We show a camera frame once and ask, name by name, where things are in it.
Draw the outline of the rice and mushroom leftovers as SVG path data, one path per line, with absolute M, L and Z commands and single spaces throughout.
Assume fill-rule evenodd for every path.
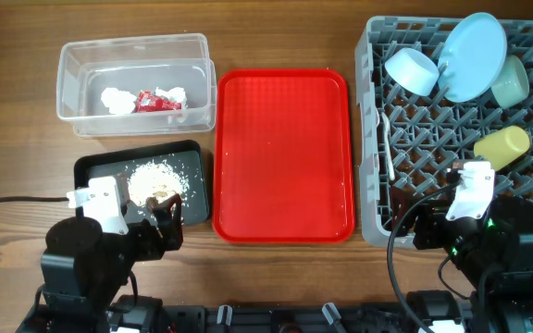
M 174 194 L 183 195 L 189 189 L 188 177 L 166 161 L 139 165 L 128 177 L 130 200 L 139 206 L 146 206 L 149 198 L 161 203 Z

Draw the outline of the white plastic fork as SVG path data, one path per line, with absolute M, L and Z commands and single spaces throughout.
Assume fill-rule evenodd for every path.
M 386 167 L 388 170 L 388 178 L 389 178 L 389 181 L 394 181 L 395 171 L 394 171 L 394 165 L 393 165 L 391 151 L 390 151 L 390 136 L 388 133 L 384 135 L 384 151 L 385 151 Z

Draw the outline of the yellow cup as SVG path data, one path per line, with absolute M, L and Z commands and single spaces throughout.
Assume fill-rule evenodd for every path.
M 474 144 L 473 151 L 475 156 L 482 156 L 490 162 L 492 169 L 499 171 L 526 153 L 530 145 L 531 140 L 525 130 L 509 126 L 484 136 Z

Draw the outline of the red snack wrapper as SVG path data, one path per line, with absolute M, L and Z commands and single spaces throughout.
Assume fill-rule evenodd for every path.
M 181 110 L 182 108 L 182 103 L 169 101 L 150 91 L 141 91 L 135 104 L 136 113 Z

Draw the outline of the white napkin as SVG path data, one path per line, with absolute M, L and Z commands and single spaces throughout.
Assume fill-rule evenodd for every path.
M 137 96 L 117 88 L 106 88 L 101 93 L 101 101 L 111 115 L 123 116 L 134 112 Z
M 182 87 L 175 87 L 168 91 L 156 87 L 155 95 L 163 100 L 163 110 L 180 110 L 187 108 L 187 95 Z

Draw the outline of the light blue bowl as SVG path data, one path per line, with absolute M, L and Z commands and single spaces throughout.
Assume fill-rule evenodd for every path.
M 440 75 L 437 65 L 414 48 L 399 50 L 384 68 L 394 81 L 418 96 L 429 96 Z

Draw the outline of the mint green bowl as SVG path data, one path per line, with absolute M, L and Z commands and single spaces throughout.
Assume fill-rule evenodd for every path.
M 529 81 L 525 67 L 516 55 L 506 57 L 502 71 L 491 86 L 499 107 L 506 109 L 517 105 L 529 96 Z

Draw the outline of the light blue plate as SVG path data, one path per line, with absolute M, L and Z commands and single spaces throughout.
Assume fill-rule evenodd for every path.
M 453 103 L 473 100 L 499 76 L 507 54 L 501 23 L 489 13 L 475 13 L 458 23 L 440 53 L 439 88 Z

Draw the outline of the white plastic spoon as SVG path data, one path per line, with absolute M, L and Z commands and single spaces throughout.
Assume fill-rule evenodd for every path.
M 384 130 L 385 139 L 389 140 L 390 139 L 390 121 L 389 121 L 389 118 L 383 112 L 380 114 L 380 118 L 381 118 L 382 123 L 383 123 L 383 130 Z

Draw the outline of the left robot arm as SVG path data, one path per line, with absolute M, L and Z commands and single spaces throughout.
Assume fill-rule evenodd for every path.
M 169 317 L 161 300 L 137 291 L 132 268 L 177 251 L 182 242 L 181 198 L 175 194 L 154 203 L 157 223 L 144 219 L 126 234 L 105 233 L 90 217 L 74 216 L 47 232 L 41 259 L 43 285 L 20 332 L 168 332 Z

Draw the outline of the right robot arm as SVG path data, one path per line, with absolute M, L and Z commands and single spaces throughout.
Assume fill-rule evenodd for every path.
M 403 330 L 439 331 L 439 323 L 465 332 L 533 332 L 533 203 L 492 190 L 446 186 L 416 199 L 391 189 L 391 236 L 415 230 L 418 250 L 442 249 L 474 292 L 465 316 L 454 290 L 399 296 Z

